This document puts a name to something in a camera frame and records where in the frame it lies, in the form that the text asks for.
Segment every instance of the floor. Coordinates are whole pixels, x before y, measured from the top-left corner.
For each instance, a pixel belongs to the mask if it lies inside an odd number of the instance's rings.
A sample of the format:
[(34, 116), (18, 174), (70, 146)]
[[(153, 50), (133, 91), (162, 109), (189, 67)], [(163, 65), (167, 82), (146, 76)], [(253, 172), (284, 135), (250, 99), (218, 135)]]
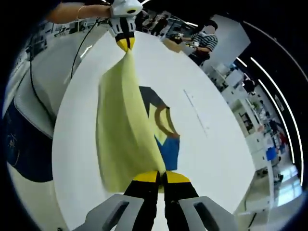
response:
[[(81, 46), (80, 55), (106, 31), (105, 26), (95, 27)], [(86, 33), (87, 31), (67, 36), (72, 37), (78, 47)], [(50, 52), (53, 46), (57, 46), (57, 39), (61, 39), (61, 37), (53, 39), (53, 35), (49, 35), (47, 37), (48, 48), (43, 52)], [(72, 61), (68, 60), (63, 65), (71, 65), (71, 63)], [(21, 176), (12, 166), (8, 165), (8, 169), (22, 203), (36, 224), (43, 231), (67, 231), (68, 229), (57, 204), (53, 181), (46, 183), (32, 182)]]

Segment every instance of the white table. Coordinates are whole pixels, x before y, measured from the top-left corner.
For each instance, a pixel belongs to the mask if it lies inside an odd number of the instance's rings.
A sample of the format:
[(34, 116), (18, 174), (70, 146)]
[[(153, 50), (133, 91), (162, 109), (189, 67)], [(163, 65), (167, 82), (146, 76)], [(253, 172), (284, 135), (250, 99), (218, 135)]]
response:
[[(141, 86), (149, 86), (171, 108), (181, 135), (178, 172), (200, 196), (233, 213), (248, 189), (254, 165), (232, 111), (204, 72), (186, 55), (170, 51), (157, 37), (136, 32), (133, 49)], [(52, 172), (69, 229), (106, 200), (95, 144), (98, 85), (124, 55), (109, 33), (100, 38), (75, 72), (55, 126)], [(168, 230), (159, 195), (153, 230)]]

